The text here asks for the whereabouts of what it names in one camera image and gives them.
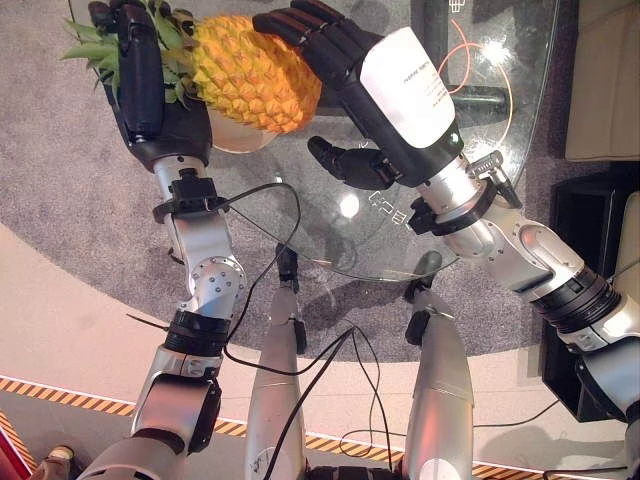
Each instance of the beige cushion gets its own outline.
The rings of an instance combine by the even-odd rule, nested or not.
[[[627,200],[624,209],[616,271],[620,271],[638,258],[640,258],[640,192],[635,192]],[[613,284],[618,291],[627,293],[640,303],[640,264],[619,274]]]
[[[581,0],[568,160],[640,159],[640,4]]]

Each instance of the black and yellow hazard stripe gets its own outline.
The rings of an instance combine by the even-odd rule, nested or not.
[[[20,435],[18,435],[18,432],[13,428],[13,425],[2,410],[0,410],[0,430],[4,432],[5,436],[9,439],[13,448],[16,450],[18,455],[20,455],[25,465],[33,472],[38,465],[36,464],[33,455],[31,455],[31,452],[29,452],[29,449],[20,438]]]
[[[48,385],[18,380],[10,377],[0,376],[0,390],[5,392],[25,395],[27,397],[48,400],[49,402],[70,405],[72,407],[84,408],[96,412],[110,413],[128,417],[133,413],[135,404],[114,400],[111,398],[89,395],[86,393],[72,392]]]
[[[108,413],[111,415],[119,415],[128,417],[133,415],[135,404],[123,400],[116,400],[106,397],[99,397],[87,393],[73,392],[62,388],[41,385],[10,377],[0,375],[0,390],[12,392],[18,395],[47,400],[49,402],[70,405],[72,407],[84,408],[96,412]],[[229,420],[219,418],[214,426],[214,431],[221,435],[231,435],[234,437],[244,437],[247,434],[246,422],[237,420]],[[24,444],[20,442],[22,449],[28,454],[28,450]],[[339,438],[331,436],[321,436],[310,434],[305,438],[305,445],[312,450],[320,452],[347,454],[357,456],[368,460],[387,462],[389,452],[382,446],[371,446],[365,442],[341,441]],[[398,462],[404,451],[400,449],[391,449],[391,461]],[[23,457],[25,462],[33,462],[33,457]],[[517,470],[509,467],[498,465],[487,465],[476,463],[473,467],[473,475],[481,479],[500,479],[500,480],[539,480],[542,479],[541,472]]]

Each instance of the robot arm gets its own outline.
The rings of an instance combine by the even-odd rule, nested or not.
[[[480,262],[531,302],[571,351],[583,355],[579,365],[591,391],[599,389],[628,423],[635,422],[628,437],[637,442],[638,304],[593,273],[549,228],[522,216],[498,152],[469,163],[451,98],[411,30],[381,38],[318,0],[293,0],[291,8],[258,15],[253,23],[300,47],[363,135],[381,149],[344,151],[314,137],[309,150],[321,165],[357,188],[388,188],[394,181],[415,187],[420,199],[410,225],[416,233],[442,236],[460,257]],[[437,444],[443,438],[430,441],[436,444],[419,446],[422,453],[446,450]],[[629,451],[635,452],[629,467],[637,468],[637,443]]]
[[[203,102],[165,104],[160,50],[139,1],[89,5],[96,26],[119,37],[120,88],[106,89],[123,140],[152,171],[164,223],[184,261],[191,298],[181,302],[137,401],[131,436],[113,444],[81,479],[182,478],[187,455],[205,448],[220,409],[217,375],[230,320],[244,288],[224,214],[205,167],[211,127]]]

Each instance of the robotic hand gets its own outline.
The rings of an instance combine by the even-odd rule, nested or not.
[[[344,151],[314,137],[308,144],[313,156],[333,176],[357,188],[386,188],[393,181],[417,188],[412,228],[417,234],[442,236],[458,256],[482,264],[556,327],[569,350],[581,355],[577,373],[594,398],[612,417],[629,424],[628,466],[637,472],[638,304],[592,272],[548,227],[522,216],[499,152],[469,163],[453,102],[411,29],[382,38],[318,0],[293,0],[291,8],[257,15],[253,24],[257,31],[300,47],[362,134],[381,149]],[[446,428],[437,420],[442,412],[431,413],[427,423]],[[437,438],[412,445],[409,436],[407,442],[409,461],[403,473],[410,478],[423,478],[424,465],[450,454]],[[412,457],[420,461],[414,465]]]
[[[96,27],[118,34],[120,88],[105,88],[122,139],[149,171],[168,156],[194,157],[205,166],[211,127],[204,102],[185,96],[185,105],[165,103],[162,60],[155,26],[140,1],[89,4]]]

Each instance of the black cable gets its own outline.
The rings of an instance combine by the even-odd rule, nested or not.
[[[556,400],[555,402],[553,402],[550,405],[546,406],[540,412],[536,413],[533,417],[530,417],[530,418],[528,418],[526,420],[522,420],[520,422],[514,422],[514,423],[492,423],[492,424],[487,424],[487,425],[474,425],[473,428],[517,427],[518,425],[524,425],[525,423],[532,422],[532,421],[536,420],[537,418],[541,417],[542,415],[547,413],[549,410],[551,410],[552,407],[556,406],[558,403],[560,403],[560,400]],[[340,438],[340,444],[338,445],[338,447],[340,448],[340,451],[342,453],[344,453],[345,455],[349,456],[349,457],[360,456],[360,455],[349,455],[348,452],[345,452],[342,449],[342,444],[344,443],[344,439],[346,437],[348,437],[349,435],[351,435],[353,433],[363,433],[363,432],[369,432],[370,435],[372,433],[384,433],[384,434],[388,434],[388,435],[392,435],[392,436],[396,436],[396,437],[406,437],[407,436],[405,433],[389,432],[387,430],[376,430],[376,429],[371,429],[371,428],[359,428],[357,430],[351,430],[350,432],[347,432],[344,435],[342,435],[342,437]]]
[[[384,431],[385,431],[385,435],[386,435],[386,440],[387,440],[387,462],[389,464],[389,470],[393,471],[393,464],[391,462],[391,439],[389,437],[389,424],[387,422],[387,414],[384,411],[384,407],[382,405],[382,400],[380,399],[380,395],[378,395],[378,386],[380,383],[380,363],[378,362],[378,357],[375,353],[375,351],[373,350],[373,347],[371,346],[371,343],[369,342],[369,339],[367,338],[367,336],[364,334],[364,332],[362,331],[362,329],[360,329],[360,327],[358,326],[354,326],[353,328],[355,328],[358,332],[360,332],[360,335],[362,335],[362,337],[364,338],[365,342],[367,342],[367,345],[369,346],[369,349],[371,350],[371,353],[373,354],[373,358],[376,362],[376,367],[378,369],[378,379],[376,381],[376,385],[373,385],[373,382],[371,381],[371,377],[369,377],[369,373],[367,372],[367,369],[364,368],[364,365],[362,364],[362,360],[360,359],[360,352],[358,352],[358,345],[356,343],[356,337],[355,337],[355,332],[351,335],[351,338],[353,340],[353,348],[356,352],[356,358],[358,359],[358,363],[360,364],[360,368],[362,368],[362,371],[364,372],[364,376],[367,378],[367,381],[369,382],[369,385],[371,386],[371,388],[373,389],[373,396],[374,396],[374,400],[378,401],[378,406],[380,407],[380,413],[382,415],[382,421],[384,423]],[[373,409],[369,410],[369,421],[371,422],[371,411]]]
[[[338,336],[333,342],[331,342],[327,347],[325,347],[325,349],[322,350],[322,352],[320,352],[320,354],[318,356],[316,356],[309,365],[307,365],[303,369],[297,370],[295,372],[287,372],[285,370],[278,370],[276,368],[271,368],[271,367],[267,367],[265,365],[260,365],[260,364],[257,364],[257,363],[249,362],[247,360],[239,359],[239,358],[234,357],[233,355],[231,355],[226,350],[226,347],[225,347],[224,353],[230,360],[232,360],[232,361],[234,361],[236,363],[239,363],[241,365],[244,365],[246,367],[257,368],[258,370],[265,370],[267,372],[277,373],[279,375],[285,375],[285,376],[288,376],[288,377],[297,377],[298,375],[302,375],[303,373],[306,373],[309,370],[311,370],[315,366],[315,364],[318,363],[322,359],[322,357],[325,356],[325,354],[331,349],[331,347],[334,347],[337,343],[340,342],[342,337],[348,337],[351,334],[351,330],[352,329],[349,329],[349,330],[346,330],[345,332],[341,333],[340,336]]]
[[[545,470],[542,472],[542,478],[544,480],[550,480],[550,475],[564,475],[572,473],[607,473],[607,472],[619,472],[620,470],[626,470],[627,467],[607,467],[607,468],[586,468],[582,470]]]
[[[354,329],[351,328],[351,329],[347,330],[347,332],[353,333],[353,330]],[[276,446],[273,449],[273,456],[271,457],[271,460],[269,461],[269,466],[267,467],[267,471],[265,472],[263,480],[269,480],[271,478],[271,474],[273,473],[273,469],[276,466],[276,460],[278,458],[278,454],[280,453],[280,450],[282,449],[282,445],[283,445],[284,439],[286,438],[287,433],[289,431],[289,427],[291,427],[291,424],[295,420],[296,415],[298,414],[298,411],[300,410],[300,408],[302,408],[302,404],[304,403],[304,401],[309,396],[309,393],[311,393],[311,390],[313,389],[315,384],[318,383],[318,381],[320,380],[320,378],[322,377],[324,372],[327,370],[327,368],[329,368],[329,365],[331,365],[331,362],[333,362],[333,359],[338,354],[338,352],[340,351],[340,349],[344,345],[344,342],[347,340],[347,338],[349,338],[348,335],[344,335],[343,334],[343,335],[340,336],[340,342],[333,349],[333,351],[331,352],[329,357],[327,357],[327,361],[325,362],[325,364],[320,368],[320,370],[318,370],[318,373],[316,373],[315,377],[313,377],[313,380],[311,380],[311,383],[309,383],[309,386],[302,393],[302,395],[300,396],[300,398],[296,402],[295,407],[293,407],[293,410],[291,411],[291,414],[289,415],[289,418],[287,419],[286,423],[284,424],[284,427],[282,428],[282,432],[280,433],[280,437],[278,438],[278,442],[276,443]]]
[[[492,424],[488,424],[488,425],[474,425],[473,428],[498,428],[498,427],[517,427],[518,425],[524,425],[525,423],[529,423],[529,422],[533,422],[535,419],[541,417],[542,415],[544,415],[545,413],[547,413],[549,410],[551,410],[553,407],[555,407],[558,403],[560,403],[560,400],[556,400],[555,402],[553,402],[551,405],[548,405],[544,410],[536,413],[533,417],[528,418],[526,420],[522,420],[521,422],[514,422],[514,423],[492,423]]]
[[[256,286],[258,285],[260,280],[262,280],[265,277],[265,275],[269,272],[269,270],[271,270],[271,267],[273,267],[273,265],[278,261],[280,256],[283,254],[283,252],[289,246],[289,243],[291,242],[291,239],[293,238],[293,236],[298,231],[298,227],[300,227],[300,220],[302,218],[302,211],[300,209],[300,197],[298,196],[298,192],[296,191],[295,188],[293,188],[288,183],[265,183],[264,185],[260,185],[259,187],[255,187],[255,188],[252,188],[250,190],[247,190],[246,192],[241,193],[240,195],[236,195],[235,197],[232,197],[229,200],[227,200],[227,201],[225,201],[225,202],[223,202],[223,203],[221,203],[219,205],[216,205],[216,207],[214,208],[214,210],[224,209],[224,208],[228,207],[229,205],[231,205],[232,203],[237,202],[238,200],[242,200],[243,198],[248,197],[249,195],[253,195],[256,192],[259,192],[261,190],[266,190],[268,188],[277,188],[277,187],[286,188],[291,193],[293,193],[293,196],[295,197],[295,200],[296,200],[296,210],[297,210],[296,223],[293,226],[293,228],[291,229],[291,233],[289,234],[289,236],[287,237],[287,239],[283,243],[284,248],[280,249],[280,251],[278,253],[276,253],[276,255],[273,257],[273,260],[271,260],[269,265],[266,266],[266,268],[260,273],[260,275],[258,275],[258,277],[251,284],[251,287],[249,288],[249,293],[247,293],[247,300],[244,302],[244,308],[242,309],[242,313],[240,314],[240,317],[238,318],[238,321],[236,322],[235,326],[231,330],[231,333],[229,333],[229,336],[227,337],[227,342],[229,342],[233,338],[233,336],[235,335],[236,331],[238,330],[238,328],[242,324],[242,321],[244,320],[244,316],[247,314],[247,310],[249,308],[249,303],[251,302],[251,297],[253,296],[253,291],[255,290]],[[229,355],[229,352],[227,351],[227,347],[225,347],[224,353]]]

